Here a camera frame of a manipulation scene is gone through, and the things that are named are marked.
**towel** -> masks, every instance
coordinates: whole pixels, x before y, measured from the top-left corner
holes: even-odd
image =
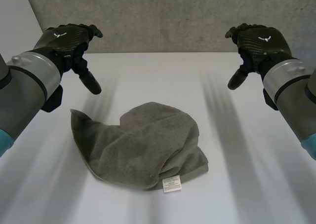
[[[162,180],[180,175],[181,182],[208,171],[198,147],[198,125],[186,113],[146,103],[105,125],[71,110],[75,143],[92,174],[102,181],[140,189],[162,188]]]

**table surface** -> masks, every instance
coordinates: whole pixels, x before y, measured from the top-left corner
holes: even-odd
[[[0,159],[3,224],[311,224],[316,163],[262,95],[259,75],[229,91],[236,53],[86,54],[102,86],[92,95],[74,73],[63,103],[40,111]],[[209,172],[182,190],[141,191],[96,180],[73,141],[70,109],[106,124],[146,102],[198,124]]]

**black robotic glove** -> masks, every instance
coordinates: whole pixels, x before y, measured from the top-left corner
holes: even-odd
[[[231,90],[238,88],[251,72],[259,73],[263,80],[266,73],[274,65],[294,59],[282,33],[275,28],[244,23],[237,28],[232,27],[225,37],[232,38],[243,59],[243,64],[228,82],[228,88]],[[263,94],[266,103],[272,109],[277,110],[265,89],[263,89]]]
[[[32,51],[51,59],[61,76],[72,69],[90,92],[99,94],[101,87],[88,70],[87,61],[82,58],[94,36],[103,36],[94,25],[60,25],[57,28],[48,28]]]

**white tag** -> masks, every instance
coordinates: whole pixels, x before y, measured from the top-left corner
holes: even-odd
[[[163,192],[168,193],[171,191],[181,190],[180,176],[173,176],[162,180]]]

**white logo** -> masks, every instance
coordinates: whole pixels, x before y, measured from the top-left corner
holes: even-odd
[[[269,38],[261,38],[261,37],[258,37],[260,40],[265,40],[266,42],[268,42],[270,39],[271,39],[271,36],[269,36]]]
[[[61,37],[61,36],[63,36],[63,35],[66,35],[66,34],[67,34],[67,33],[58,35],[58,34],[54,33],[54,36],[57,37],[57,38],[59,38],[59,37]]]

